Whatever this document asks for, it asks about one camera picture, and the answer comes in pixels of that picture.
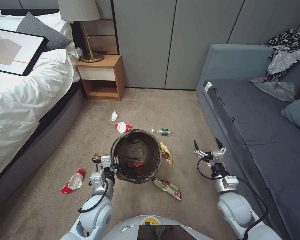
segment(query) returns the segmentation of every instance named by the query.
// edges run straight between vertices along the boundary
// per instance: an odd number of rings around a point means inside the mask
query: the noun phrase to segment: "beige carpet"
[[[174,199],[151,182],[132,184],[116,180],[114,219],[118,222],[137,215],[168,217],[215,239],[236,239],[217,209],[213,182],[196,169],[195,139],[203,151],[216,149],[194,91],[126,89],[121,102],[88,101],[54,153],[0,206],[0,239],[60,239],[78,217],[77,209],[91,196],[89,176],[95,171],[94,153],[109,153],[120,136],[110,120],[124,121],[134,129],[168,128],[171,137],[157,136],[173,156],[173,165],[163,160],[157,178],[181,189],[182,201]],[[82,187],[70,194],[61,188],[78,168],[86,171]],[[202,164],[202,171],[210,175]]]

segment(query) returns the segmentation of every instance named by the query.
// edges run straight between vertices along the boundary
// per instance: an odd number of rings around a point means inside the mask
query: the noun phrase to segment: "nightstand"
[[[121,101],[124,77],[121,55],[104,55],[99,62],[77,63],[88,99]]]

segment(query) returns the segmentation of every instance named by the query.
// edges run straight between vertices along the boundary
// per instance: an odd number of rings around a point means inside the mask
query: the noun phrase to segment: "white duvet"
[[[76,58],[77,52],[56,49],[42,53],[28,76],[0,72],[0,173],[78,80]]]

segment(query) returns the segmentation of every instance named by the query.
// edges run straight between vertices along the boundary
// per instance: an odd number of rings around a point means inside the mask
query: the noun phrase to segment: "brass lamp base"
[[[91,54],[85,53],[81,57],[81,61],[83,62],[98,62],[103,59],[103,54],[101,53],[93,53],[93,58],[91,58]]]

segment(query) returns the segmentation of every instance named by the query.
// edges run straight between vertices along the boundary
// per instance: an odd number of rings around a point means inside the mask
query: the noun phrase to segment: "red and white paper cup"
[[[116,124],[116,129],[119,133],[124,133],[132,128],[131,125],[125,124],[124,122],[119,122]]]
[[[83,183],[84,171],[79,168],[77,172],[70,178],[69,182],[61,189],[61,193],[67,194],[81,187]]]

